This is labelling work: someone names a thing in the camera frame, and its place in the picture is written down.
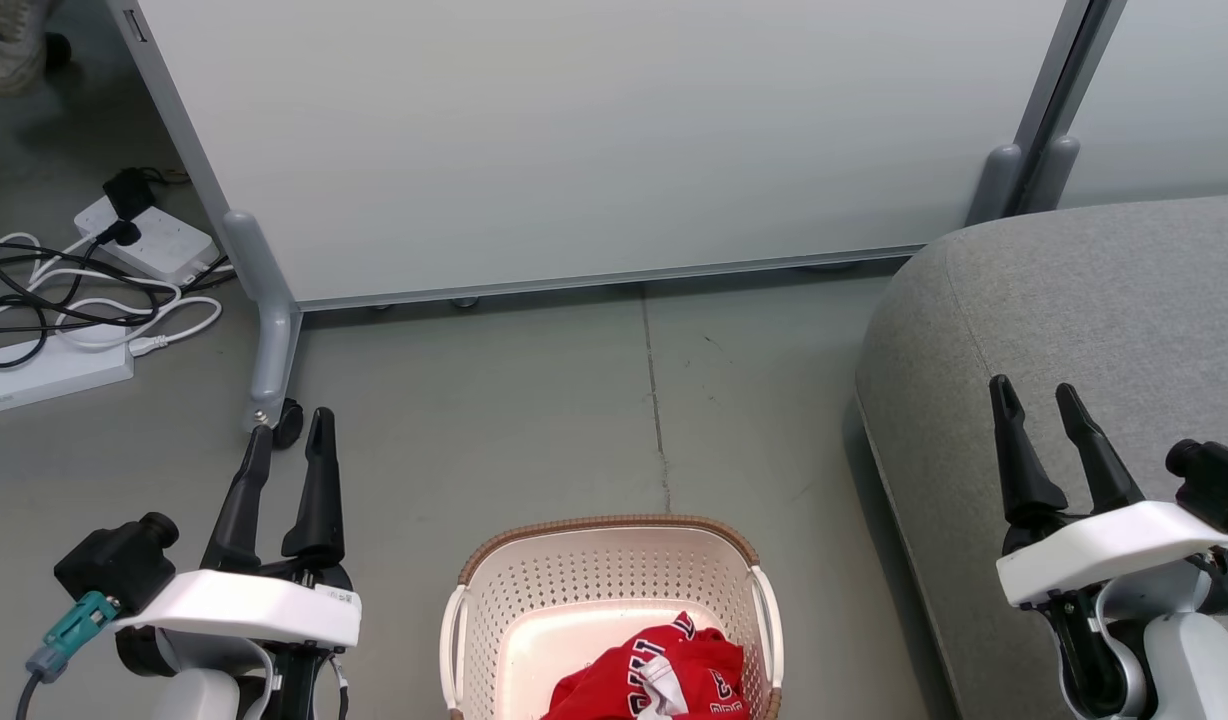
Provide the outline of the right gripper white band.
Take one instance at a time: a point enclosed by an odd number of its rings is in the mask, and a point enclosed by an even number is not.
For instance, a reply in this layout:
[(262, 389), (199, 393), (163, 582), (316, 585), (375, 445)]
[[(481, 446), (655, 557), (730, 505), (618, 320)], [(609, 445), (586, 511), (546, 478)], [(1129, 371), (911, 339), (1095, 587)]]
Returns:
[(1068, 711), (1228, 718), (1228, 534), (1172, 503), (1143, 503), (1068, 383), (1056, 387), (1059, 417), (1098, 516), (1063, 528), (1067, 498), (1027, 436), (1007, 375), (990, 378), (989, 394), (1003, 544), (1029, 546), (1002, 557), (997, 571), (1011, 605), (1047, 620)]

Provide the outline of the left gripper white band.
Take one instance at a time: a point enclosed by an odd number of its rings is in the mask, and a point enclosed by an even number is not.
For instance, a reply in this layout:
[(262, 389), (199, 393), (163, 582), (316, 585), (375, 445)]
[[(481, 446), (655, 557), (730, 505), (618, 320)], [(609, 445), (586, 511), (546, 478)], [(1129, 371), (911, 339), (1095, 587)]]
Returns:
[[(257, 425), (201, 570), (178, 575), (147, 609), (115, 620), (122, 662), (131, 673), (167, 679), (149, 720), (321, 720), (321, 676), (340, 673), (340, 656), (359, 644), (359, 593), (239, 575), (262, 566), (255, 538), (271, 451), (274, 430)], [(282, 557), (298, 569), (336, 566), (346, 553), (343, 487), (336, 418), (327, 407), (313, 413), (306, 461)]]

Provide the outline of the red white printed jersey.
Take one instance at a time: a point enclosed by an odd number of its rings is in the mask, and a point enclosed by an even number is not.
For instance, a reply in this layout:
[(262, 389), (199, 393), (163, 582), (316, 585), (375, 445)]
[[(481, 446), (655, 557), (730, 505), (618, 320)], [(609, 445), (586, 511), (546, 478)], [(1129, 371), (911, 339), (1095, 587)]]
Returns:
[(542, 720), (752, 720), (743, 670), (745, 648), (679, 612), (559, 679)]

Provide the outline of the grey fabric sofa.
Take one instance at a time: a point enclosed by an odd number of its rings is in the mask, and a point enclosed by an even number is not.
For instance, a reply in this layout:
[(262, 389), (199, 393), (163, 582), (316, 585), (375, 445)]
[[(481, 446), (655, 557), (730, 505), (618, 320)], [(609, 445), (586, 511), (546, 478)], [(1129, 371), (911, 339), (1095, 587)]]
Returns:
[(1052, 634), (1012, 609), (989, 381), (1007, 375), (1047, 475), (1090, 509), (1056, 387), (1074, 386), (1149, 500), (1167, 452), (1228, 445), (1228, 195), (1009, 217), (893, 276), (856, 374), (862, 423), (962, 720), (1072, 720)]

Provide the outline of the white flat box device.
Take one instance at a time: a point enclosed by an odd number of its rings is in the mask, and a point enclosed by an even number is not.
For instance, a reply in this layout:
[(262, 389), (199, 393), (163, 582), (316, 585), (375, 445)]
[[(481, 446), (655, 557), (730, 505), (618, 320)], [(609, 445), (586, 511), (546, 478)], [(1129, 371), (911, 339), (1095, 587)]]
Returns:
[(125, 346), (88, 350), (52, 338), (28, 362), (0, 369), (0, 413), (133, 377), (134, 358)]

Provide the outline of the white power strip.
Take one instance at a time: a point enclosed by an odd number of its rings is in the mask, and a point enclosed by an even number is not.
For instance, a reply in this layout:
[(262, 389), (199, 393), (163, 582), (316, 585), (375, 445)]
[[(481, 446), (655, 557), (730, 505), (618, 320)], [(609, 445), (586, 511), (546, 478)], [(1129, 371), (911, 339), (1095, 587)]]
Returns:
[[(96, 236), (115, 220), (106, 197), (99, 197), (75, 215), (74, 225), (79, 236), (87, 237), (90, 233)], [(99, 246), (99, 260), (154, 281), (184, 286), (221, 258), (215, 240), (208, 233), (156, 206), (140, 214), (134, 222), (142, 231), (142, 238), (128, 247), (115, 243)]]

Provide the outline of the cream perforated laundry basket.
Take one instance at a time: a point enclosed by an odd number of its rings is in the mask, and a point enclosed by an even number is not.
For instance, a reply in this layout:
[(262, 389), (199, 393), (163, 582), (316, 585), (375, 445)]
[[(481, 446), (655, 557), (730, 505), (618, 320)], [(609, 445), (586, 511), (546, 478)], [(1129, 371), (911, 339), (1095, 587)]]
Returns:
[(448, 718), (538, 720), (562, 676), (682, 612), (742, 648), (752, 720), (779, 720), (779, 601), (737, 530), (679, 514), (508, 530), (472, 553), (445, 606), (438, 667)]

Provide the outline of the black power adapter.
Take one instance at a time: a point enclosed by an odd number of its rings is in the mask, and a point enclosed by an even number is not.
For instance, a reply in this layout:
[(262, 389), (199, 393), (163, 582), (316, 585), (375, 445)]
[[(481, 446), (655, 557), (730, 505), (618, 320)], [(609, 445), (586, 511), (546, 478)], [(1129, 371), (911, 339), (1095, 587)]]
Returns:
[(102, 183), (102, 190), (115, 217), (122, 222), (134, 222), (140, 214), (156, 204), (146, 170), (133, 167), (120, 170)]

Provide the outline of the narrow white partition panel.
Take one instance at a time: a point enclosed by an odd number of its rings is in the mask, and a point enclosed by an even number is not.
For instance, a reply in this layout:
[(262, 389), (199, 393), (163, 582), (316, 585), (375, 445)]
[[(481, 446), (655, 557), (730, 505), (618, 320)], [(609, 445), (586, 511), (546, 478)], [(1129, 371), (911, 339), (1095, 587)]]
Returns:
[(1228, 195), (1228, 0), (1109, 0), (1017, 213)]

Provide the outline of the large white partition panel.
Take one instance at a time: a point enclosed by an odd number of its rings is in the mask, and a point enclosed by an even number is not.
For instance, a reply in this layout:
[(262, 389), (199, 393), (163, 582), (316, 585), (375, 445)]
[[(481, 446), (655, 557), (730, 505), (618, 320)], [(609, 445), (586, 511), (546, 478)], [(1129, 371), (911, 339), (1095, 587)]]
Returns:
[(258, 313), (912, 256), (1029, 209), (1122, 0), (106, 0)]

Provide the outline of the light sneaker shoe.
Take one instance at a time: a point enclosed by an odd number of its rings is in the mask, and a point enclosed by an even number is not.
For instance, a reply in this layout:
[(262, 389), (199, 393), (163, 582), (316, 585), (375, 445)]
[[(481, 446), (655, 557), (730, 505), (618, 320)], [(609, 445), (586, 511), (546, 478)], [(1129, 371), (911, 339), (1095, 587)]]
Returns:
[(55, 0), (0, 0), (0, 97), (25, 95), (44, 74), (44, 25)]

